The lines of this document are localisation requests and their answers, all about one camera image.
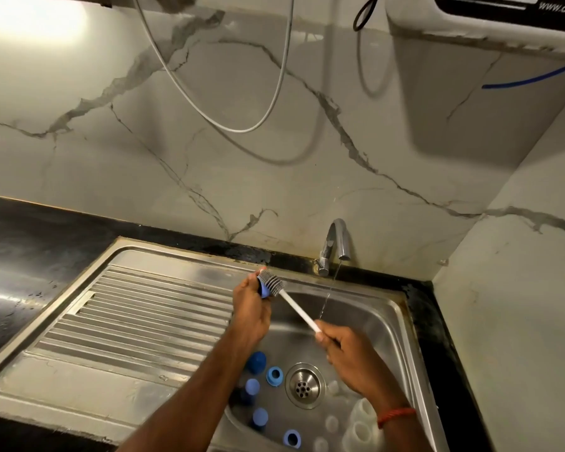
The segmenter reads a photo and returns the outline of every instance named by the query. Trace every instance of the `white brush handle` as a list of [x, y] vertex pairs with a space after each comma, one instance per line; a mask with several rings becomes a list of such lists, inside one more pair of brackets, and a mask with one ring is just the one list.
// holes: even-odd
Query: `white brush handle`
[[295, 300], [293, 298], [288, 296], [288, 293], [285, 292], [284, 289], [281, 288], [281, 291], [278, 293], [280, 296], [287, 300], [287, 303], [289, 303], [289, 305], [297, 312], [297, 314], [299, 314], [301, 318], [305, 320], [305, 323], [308, 324], [315, 333], [320, 333], [322, 331], [320, 328], [318, 328], [316, 322], [313, 321], [312, 318], [308, 314], [306, 314], [303, 309], [301, 309], [301, 306], [295, 303]]

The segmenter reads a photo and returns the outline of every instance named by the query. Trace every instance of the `white marble wall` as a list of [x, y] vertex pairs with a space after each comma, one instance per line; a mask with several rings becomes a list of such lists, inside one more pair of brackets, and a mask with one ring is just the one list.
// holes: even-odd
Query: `white marble wall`
[[[565, 105], [565, 74], [480, 88], [565, 60], [297, 21], [271, 118], [226, 138], [133, 10], [76, 6], [68, 36], [0, 33], [0, 195], [308, 257], [341, 217], [354, 263], [429, 280]], [[149, 23], [201, 107], [253, 125], [284, 20], [194, 12]]]
[[434, 279], [498, 452], [565, 452], [565, 109]]

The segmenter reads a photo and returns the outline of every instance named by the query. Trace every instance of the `black cable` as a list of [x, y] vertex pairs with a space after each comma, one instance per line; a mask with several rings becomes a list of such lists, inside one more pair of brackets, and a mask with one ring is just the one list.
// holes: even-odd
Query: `black cable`
[[[354, 19], [354, 31], [355, 32], [362, 30], [364, 28], [364, 25], [366, 25], [366, 22], [369, 21], [370, 16], [375, 11], [375, 7], [377, 7], [377, 1], [378, 0], [368, 0], [364, 4], [364, 6], [362, 6], [360, 8], [360, 10], [358, 11], [358, 14], [356, 14], [356, 17]], [[358, 24], [358, 21], [360, 20], [360, 16], [362, 14], [364, 14], [364, 12], [367, 8], [368, 8], [368, 13], [366, 13], [366, 15], [362, 18], [362, 22], [360, 22], [360, 24]]]

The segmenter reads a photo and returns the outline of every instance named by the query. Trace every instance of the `blue cap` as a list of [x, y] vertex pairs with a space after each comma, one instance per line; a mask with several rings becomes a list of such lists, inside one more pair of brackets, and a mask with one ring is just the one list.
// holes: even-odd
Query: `blue cap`
[[264, 352], [253, 352], [251, 357], [247, 360], [245, 364], [245, 368], [249, 370], [251, 374], [259, 374], [260, 372], [264, 371], [266, 367], [266, 354]]
[[248, 395], [256, 396], [260, 392], [260, 383], [257, 379], [249, 379], [245, 384], [245, 392]]
[[301, 447], [301, 436], [297, 430], [287, 430], [282, 438], [284, 445], [288, 445], [296, 449]]
[[253, 423], [257, 427], [263, 427], [268, 422], [268, 411], [259, 407], [253, 413]]
[[258, 292], [262, 298], [268, 298], [270, 296], [270, 289], [264, 284], [264, 282], [258, 277], [257, 280], [260, 282], [260, 288]]
[[283, 383], [283, 371], [278, 366], [272, 366], [266, 373], [266, 382], [272, 387], [278, 387]]

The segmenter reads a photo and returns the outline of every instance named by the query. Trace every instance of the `running water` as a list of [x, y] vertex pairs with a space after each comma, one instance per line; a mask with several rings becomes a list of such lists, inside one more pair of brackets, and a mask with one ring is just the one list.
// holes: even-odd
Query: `running water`
[[[343, 262], [341, 260], [339, 260], [339, 264], [337, 265], [337, 269], [335, 270], [335, 275], [332, 277], [332, 280], [334, 281], [335, 279], [337, 279], [337, 273], [339, 273], [339, 268], [341, 268], [341, 264]], [[320, 315], [318, 316], [318, 319], [322, 319], [322, 314], [324, 313], [324, 308], [326, 307], [326, 302], [328, 301], [328, 297], [331, 296], [331, 290], [332, 290], [332, 286], [331, 288], [328, 289], [328, 295], [326, 296], [325, 300], [324, 300], [324, 304], [322, 305], [322, 310], [320, 310]]]

